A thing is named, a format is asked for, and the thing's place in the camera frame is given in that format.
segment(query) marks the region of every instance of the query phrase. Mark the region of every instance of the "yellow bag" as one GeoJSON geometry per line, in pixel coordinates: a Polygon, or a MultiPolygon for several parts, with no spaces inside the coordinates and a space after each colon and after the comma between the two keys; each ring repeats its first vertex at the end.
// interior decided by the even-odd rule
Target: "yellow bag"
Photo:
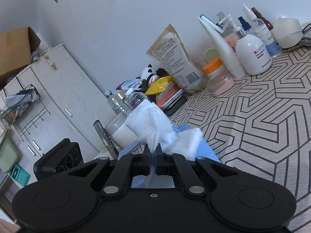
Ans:
{"type": "Polygon", "coordinates": [[[174,81],[172,76],[165,76],[154,83],[148,88],[145,95],[159,95],[174,81]]]}

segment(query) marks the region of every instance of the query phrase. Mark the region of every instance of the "brown cap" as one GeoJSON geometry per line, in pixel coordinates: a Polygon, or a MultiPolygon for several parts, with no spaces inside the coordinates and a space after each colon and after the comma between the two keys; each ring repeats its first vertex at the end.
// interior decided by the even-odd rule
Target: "brown cap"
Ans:
{"type": "Polygon", "coordinates": [[[254,12],[257,18],[263,18],[263,16],[259,13],[259,11],[255,7],[251,8],[251,10],[254,12]]]}
{"type": "Polygon", "coordinates": [[[221,59],[219,57],[214,58],[203,67],[203,70],[206,74],[210,74],[214,72],[216,69],[218,69],[221,65],[222,65],[221,59]]]}

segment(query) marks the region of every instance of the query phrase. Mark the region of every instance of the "cardboard box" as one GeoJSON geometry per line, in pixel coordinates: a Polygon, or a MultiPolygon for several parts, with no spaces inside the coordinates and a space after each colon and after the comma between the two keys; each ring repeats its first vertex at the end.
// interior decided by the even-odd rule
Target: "cardboard box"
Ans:
{"type": "Polygon", "coordinates": [[[30,27],[0,34],[0,83],[31,62],[31,54],[41,40],[30,27]]]}

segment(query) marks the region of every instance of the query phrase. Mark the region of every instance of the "patterned tablecloth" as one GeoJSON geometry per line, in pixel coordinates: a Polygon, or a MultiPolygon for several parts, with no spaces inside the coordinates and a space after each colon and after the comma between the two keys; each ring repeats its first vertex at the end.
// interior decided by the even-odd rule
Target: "patterned tablecloth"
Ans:
{"type": "Polygon", "coordinates": [[[171,120],[199,127],[220,161],[289,189],[292,232],[311,232],[311,50],[282,54],[218,97],[190,96],[171,120]]]}

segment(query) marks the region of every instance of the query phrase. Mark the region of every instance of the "orange lid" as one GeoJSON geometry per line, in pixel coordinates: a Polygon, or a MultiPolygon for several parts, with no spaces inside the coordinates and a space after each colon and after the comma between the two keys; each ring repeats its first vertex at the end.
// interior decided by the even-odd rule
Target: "orange lid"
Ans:
{"type": "Polygon", "coordinates": [[[203,67],[203,70],[206,74],[210,74],[214,72],[217,68],[219,68],[221,65],[222,65],[221,59],[219,57],[214,58],[203,67]]]}

